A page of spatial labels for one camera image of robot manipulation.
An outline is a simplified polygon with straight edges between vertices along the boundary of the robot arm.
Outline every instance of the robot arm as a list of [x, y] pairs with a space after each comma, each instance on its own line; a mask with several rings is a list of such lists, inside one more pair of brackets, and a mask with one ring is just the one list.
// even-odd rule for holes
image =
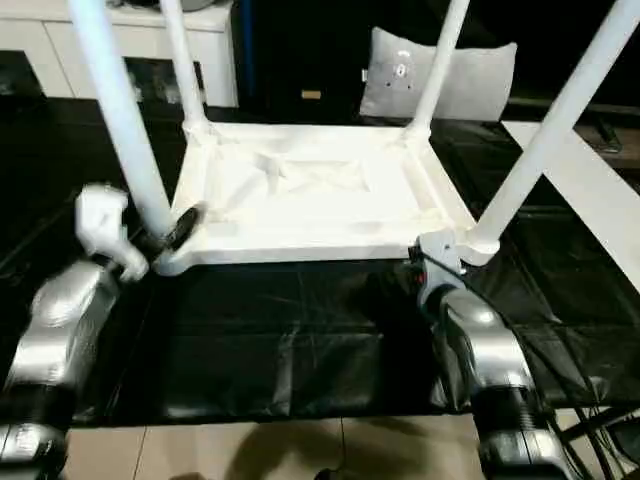
[[112, 272], [82, 260], [36, 294], [0, 399], [3, 472], [47, 478], [64, 466], [76, 399], [119, 291]]
[[[415, 248], [414, 258], [424, 252]], [[456, 409], [470, 404], [487, 478], [573, 478], [513, 332], [458, 278], [442, 268], [434, 272], [439, 267], [420, 256], [426, 272], [420, 308], [436, 319], [444, 393]]]
[[141, 232], [134, 246], [122, 226], [126, 195], [90, 186], [76, 201], [76, 234], [90, 255], [36, 293], [0, 395], [0, 478], [58, 478], [66, 433], [96, 358], [98, 338], [120, 292], [152, 260], [179, 248], [198, 220], [187, 211], [164, 239]]

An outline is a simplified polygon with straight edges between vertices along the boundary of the black plastic sheet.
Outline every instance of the black plastic sheet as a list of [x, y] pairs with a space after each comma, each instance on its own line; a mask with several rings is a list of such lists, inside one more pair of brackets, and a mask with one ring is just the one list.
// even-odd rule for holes
[[[3, 372], [35, 289], [79, 251], [72, 205], [64, 200], [90, 180], [122, 182], [104, 125], [89, 111], [89, 124], [78, 124], [82, 116], [47, 119], [39, 112], [38, 121], [27, 115], [4, 125], [14, 137], [1, 137], [13, 150], [5, 148], [12, 160], [0, 164], [0, 178], [16, 208], [5, 204], [3, 211]], [[43, 130], [44, 140], [20, 150], [33, 128]], [[184, 148], [178, 119], [148, 120], [147, 128], [172, 188]], [[432, 139], [476, 214], [520, 152], [497, 124], [436, 123]], [[41, 162], [53, 161], [52, 152], [64, 154], [38, 170]], [[31, 170], [20, 173], [22, 168]], [[34, 184], [43, 186], [35, 197]], [[548, 182], [529, 196], [500, 252], [468, 276], [548, 356], [581, 404], [640, 404], [638, 294]], [[433, 401], [439, 367], [414, 298], [402, 261], [197, 267], [175, 278], [150, 275], [125, 293], [108, 322], [76, 422], [448, 411]], [[553, 377], [535, 357], [532, 362], [545, 398], [566, 406]]]

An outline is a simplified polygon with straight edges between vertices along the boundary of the black cable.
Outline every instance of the black cable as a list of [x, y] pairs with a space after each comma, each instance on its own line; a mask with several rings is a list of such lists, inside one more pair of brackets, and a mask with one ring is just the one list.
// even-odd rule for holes
[[[600, 415], [600, 409], [598, 407], [589, 409], [589, 419], [593, 418], [594, 414]], [[616, 448], [611, 444], [611, 440], [609, 439], [609, 434], [607, 433], [606, 428], [605, 427], [599, 428], [596, 432], [596, 436], [598, 437], [598, 441], [600, 442], [602, 447], [607, 452], [609, 452], [609, 455], [611, 455], [611, 458], [613, 458], [613, 461], [615, 462], [616, 467], [624, 477], [626, 475], [626, 472], [624, 470], [624, 467], [622, 466], [622, 463], [620, 462], [621, 455], [616, 451]]]
[[571, 442], [566, 441], [566, 439], [563, 437], [562, 429], [560, 428], [560, 425], [558, 425], [556, 419], [551, 417], [547, 421], [549, 422], [553, 433], [556, 434], [556, 437], [558, 437], [558, 440], [560, 440], [560, 443], [562, 443], [562, 446], [567, 453], [567, 457], [569, 458], [569, 465], [571, 466], [571, 469], [574, 471], [576, 476], [582, 480], [593, 480], [593, 475], [580, 458], [580, 455], [578, 455], [578, 452], [576, 452], [576, 449], [573, 448]]
[[596, 458], [598, 459], [598, 463], [600, 464], [600, 468], [602, 469], [602, 473], [604, 474], [605, 480], [614, 480], [615, 477], [613, 475], [613, 471], [611, 470], [611, 465], [609, 465], [609, 462], [607, 461], [607, 457], [604, 454], [602, 446], [598, 442], [598, 439], [597, 439], [597, 437], [595, 435], [593, 427], [591, 427], [591, 425], [588, 423], [587, 417], [585, 416], [585, 414], [582, 411], [582, 409], [579, 408], [579, 406], [578, 406], [579, 403], [578, 403], [577, 399], [575, 398], [573, 392], [571, 392], [571, 390], [569, 388], [567, 388], [567, 386], [565, 384], [567, 379], [556, 369], [556, 367], [553, 365], [553, 363], [551, 363], [551, 361], [547, 358], [547, 356], [544, 353], [542, 353], [540, 351], [540, 349], [538, 349], [538, 347], [536, 347], [528, 339], [526, 339], [525, 337], [521, 336], [518, 333], [518, 331], [515, 328], [515, 324], [511, 321], [511, 319], [509, 317], [507, 317], [506, 315], [503, 315], [500, 312], [500, 310], [498, 310], [495, 307], [493, 302], [491, 302], [482, 293], [480, 293], [478, 291], [478, 289], [476, 289], [473, 285], [471, 285], [471, 283], [466, 278], [464, 278], [460, 273], [458, 273], [455, 270], [453, 270], [451, 267], [445, 265], [444, 263], [440, 262], [439, 260], [436, 260], [431, 255], [429, 255], [429, 254], [427, 254], [427, 253], [425, 253], [423, 251], [420, 251], [420, 256], [422, 258], [425, 258], [429, 262], [433, 263], [435, 266], [441, 268], [442, 270], [447, 272], [449, 275], [452, 275], [453, 277], [455, 277], [458, 280], [460, 280], [469, 289], [470, 292], [472, 292], [478, 298], [483, 300], [487, 305], [489, 305], [489, 307], [491, 307], [496, 313], [498, 313], [498, 315], [500, 315], [500, 317], [503, 319], [503, 321], [507, 325], [507, 327], [509, 327], [511, 329], [511, 331], [513, 332], [513, 335], [516, 337], [516, 340], [521, 345], [525, 345], [527, 347], [525, 349], [525, 351], [523, 352], [525, 354], [525, 357], [528, 356], [526, 350], [529, 350], [542, 362], [544, 367], [549, 371], [549, 373], [554, 377], [554, 379], [558, 383], [558, 386], [560, 387], [560, 389], [564, 393], [565, 397], [567, 397], [567, 400], [569, 401], [569, 403], [573, 406], [573, 409], [575, 410], [576, 415], [578, 416], [578, 419], [580, 420], [580, 422], [585, 424], [587, 438], [589, 439], [589, 442], [591, 443], [593, 451], [596, 454]]

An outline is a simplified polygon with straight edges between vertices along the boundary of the white cabinet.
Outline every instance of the white cabinet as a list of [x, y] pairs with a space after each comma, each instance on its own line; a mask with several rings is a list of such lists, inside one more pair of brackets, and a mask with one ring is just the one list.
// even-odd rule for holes
[[7, 50], [24, 53], [46, 96], [73, 96], [41, 22], [0, 19], [0, 51]]
[[[237, 106], [231, 40], [232, 0], [187, 13], [184, 23], [207, 105]], [[155, 10], [110, 10], [120, 53], [134, 62], [169, 60], [164, 18]], [[51, 97], [95, 98], [66, 0], [0, 0], [0, 51], [22, 50]]]
[[[77, 98], [95, 98], [95, 90], [73, 26], [45, 23], [67, 79]], [[171, 59], [171, 45], [164, 28], [115, 25], [120, 53], [126, 58]], [[207, 105], [237, 105], [231, 45], [225, 33], [187, 32], [191, 56], [200, 65]]]

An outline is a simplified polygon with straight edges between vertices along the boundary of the tile floor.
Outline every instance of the tile floor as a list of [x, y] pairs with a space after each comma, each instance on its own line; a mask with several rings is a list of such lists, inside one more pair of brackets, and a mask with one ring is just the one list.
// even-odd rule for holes
[[[575, 422], [562, 412], [563, 427]], [[482, 479], [469, 416], [344, 419], [348, 479]], [[602, 478], [586, 441], [575, 443]], [[71, 432], [67, 480], [313, 480], [342, 459], [340, 420]]]

